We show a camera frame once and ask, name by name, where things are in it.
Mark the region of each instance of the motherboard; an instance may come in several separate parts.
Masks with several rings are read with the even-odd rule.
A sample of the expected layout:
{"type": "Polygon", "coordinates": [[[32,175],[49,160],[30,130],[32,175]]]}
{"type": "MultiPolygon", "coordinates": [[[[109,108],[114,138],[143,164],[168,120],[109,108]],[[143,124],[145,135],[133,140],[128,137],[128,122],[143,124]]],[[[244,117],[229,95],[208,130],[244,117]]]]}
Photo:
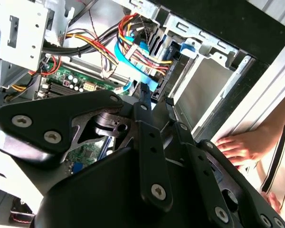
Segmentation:
{"type": "MultiPolygon", "coordinates": [[[[53,64],[49,63],[46,68],[50,69],[53,64]]],[[[65,67],[60,67],[57,72],[47,77],[43,77],[40,81],[37,99],[54,98],[62,95],[72,95],[83,92],[91,92],[100,89],[115,90],[117,87],[99,81],[95,78],[85,76],[83,74],[70,71],[65,67]]],[[[119,95],[128,95],[125,91],[119,95]]]]}

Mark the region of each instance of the capacitor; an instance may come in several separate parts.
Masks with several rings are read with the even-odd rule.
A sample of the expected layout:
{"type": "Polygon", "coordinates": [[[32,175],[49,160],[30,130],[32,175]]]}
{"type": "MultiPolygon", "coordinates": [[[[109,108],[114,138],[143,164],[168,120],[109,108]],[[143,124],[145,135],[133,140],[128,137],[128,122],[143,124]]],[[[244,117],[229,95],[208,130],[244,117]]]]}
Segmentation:
{"type": "Polygon", "coordinates": [[[69,75],[67,78],[68,78],[68,80],[72,81],[74,77],[73,77],[73,75],[69,75]]]}
{"type": "Polygon", "coordinates": [[[78,82],[78,78],[74,77],[74,78],[73,78],[73,82],[74,82],[74,83],[77,83],[77,82],[78,82]]]}

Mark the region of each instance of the striped fabric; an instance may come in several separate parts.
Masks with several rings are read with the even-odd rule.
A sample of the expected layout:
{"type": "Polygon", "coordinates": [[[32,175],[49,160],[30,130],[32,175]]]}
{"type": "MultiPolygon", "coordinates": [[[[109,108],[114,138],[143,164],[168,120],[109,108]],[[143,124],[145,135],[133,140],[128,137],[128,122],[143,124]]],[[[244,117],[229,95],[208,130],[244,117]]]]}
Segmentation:
{"type": "Polygon", "coordinates": [[[245,176],[259,192],[276,194],[285,220],[285,127],[276,146],[254,167],[250,167],[245,176]]]}

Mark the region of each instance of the yellow wire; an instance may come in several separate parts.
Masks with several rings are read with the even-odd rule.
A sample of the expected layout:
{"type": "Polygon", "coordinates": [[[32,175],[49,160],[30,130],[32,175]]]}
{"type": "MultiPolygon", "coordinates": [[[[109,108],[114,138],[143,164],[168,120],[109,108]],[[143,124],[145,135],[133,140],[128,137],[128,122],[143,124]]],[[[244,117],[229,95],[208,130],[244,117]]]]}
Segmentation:
{"type": "Polygon", "coordinates": [[[128,24],[127,36],[130,35],[130,27],[131,27],[131,23],[128,24]]]}
{"type": "MultiPolygon", "coordinates": [[[[120,39],[122,39],[122,40],[123,40],[124,42],[126,42],[127,44],[133,45],[133,43],[132,43],[131,41],[126,40],[123,36],[120,35],[120,33],[119,33],[119,37],[120,37],[120,39]]],[[[161,61],[161,60],[159,60],[159,59],[157,59],[157,58],[154,58],[154,57],[152,57],[152,56],[150,56],[150,55],[147,55],[144,51],[141,51],[141,53],[142,53],[144,56],[146,56],[147,58],[153,60],[153,61],[156,62],[156,63],[162,63],[162,64],[170,64],[170,63],[172,63],[172,61],[161,61]]]]}
{"type": "Polygon", "coordinates": [[[158,70],[158,69],[155,69],[155,68],[152,68],[151,66],[148,66],[147,64],[144,64],[144,63],[140,62],[138,59],[136,59],[136,58],[134,58],[134,57],[132,57],[131,59],[134,60],[135,62],[137,62],[138,64],[141,64],[141,65],[143,65],[143,66],[145,66],[145,67],[147,67],[147,68],[150,68],[151,70],[155,70],[155,71],[157,71],[157,72],[159,72],[160,74],[162,74],[162,75],[165,76],[165,73],[164,73],[163,71],[158,70]]]}
{"type": "Polygon", "coordinates": [[[74,37],[84,40],[85,42],[87,42],[88,44],[92,45],[97,51],[99,51],[101,54],[103,54],[108,60],[110,60],[115,66],[117,66],[117,63],[115,60],[113,60],[107,53],[105,53],[103,50],[101,50],[99,47],[97,47],[95,44],[93,44],[91,41],[89,41],[88,39],[86,39],[84,36],[81,35],[75,35],[74,37]]]}
{"type": "MultiPolygon", "coordinates": [[[[126,24],[129,20],[131,20],[132,18],[129,18],[127,21],[125,21],[123,24],[122,24],[122,27],[124,27],[124,24],[126,24]]],[[[119,35],[119,37],[120,37],[120,39],[122,39],[124,42],[126,42],[127,44],[129,44],[129,45],[133,45],[133,43],[131,42],[131,41],[129,41],[129,40],[127,40],[126,38],[124,38],[124,36],[123,36],[123,34],[121,34],[120,32],[118,32],[118,35],[119,35]]],[[[144,56],[146,56],[147,58],[149,58],[149,59],[151,59],[151,60],[153,60],[154,62],[156,62],[156,63],[162,63],[162,64],[170,64],[170,63],[172,63],[172,61],[161,61],[161,60],[159,60],[159,59],[156,59],[156,58],[154,58],[154,57],[152,57],[152,56],[150,56],[150,55],[147,55],[145,52],[141,52],[144,56]]]]}
{"type": "Polygon", "coordinates": [[[22,92],[23,90],[25,90],[25,88],[23,88],[21,86],[18,87],[17,85],[12,85],[11,87],[18,92],[22,92]]]}

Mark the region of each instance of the black plastic arm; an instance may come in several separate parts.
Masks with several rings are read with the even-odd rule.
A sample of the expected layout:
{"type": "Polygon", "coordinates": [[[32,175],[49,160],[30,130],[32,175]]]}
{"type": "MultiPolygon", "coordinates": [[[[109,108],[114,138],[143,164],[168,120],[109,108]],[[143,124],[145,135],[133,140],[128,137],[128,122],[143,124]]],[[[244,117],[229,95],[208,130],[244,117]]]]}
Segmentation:
{"type": "Polygon", "coordinates": [[[133,105],[102,90],[0,108],[0,151],[39,169],[105,135],[116,151],[52,187],[31,227],[285,227],[210,141],[196,144],[172,100],[151,111],[144,85],[133,105]]]}

